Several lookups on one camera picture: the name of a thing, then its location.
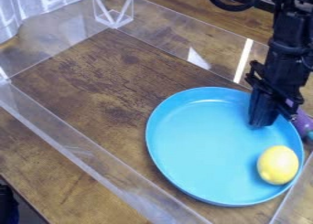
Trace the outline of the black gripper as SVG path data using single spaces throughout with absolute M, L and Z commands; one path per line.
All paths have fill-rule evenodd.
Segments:
M 292 119 L 305 100 L 300 89 L 313 70 L 313 46 L 288 46 L 269 42 L 265 63 L 250 62 L 245 80 L 253 88 L 249 100 L 249 124 L 274 123 L 281 114 Z

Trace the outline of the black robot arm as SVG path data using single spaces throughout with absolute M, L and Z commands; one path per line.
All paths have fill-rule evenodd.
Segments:
M 305 102 L 300 89 L 313 71 L 313 9 L 296 3 L 313 0 L 273 0 L 276 4 L 273 36 L 265 63 L 250 62 L 246 82 L 252 87 L 249 124 L 269 126 L 282 115 L 292 121 Z

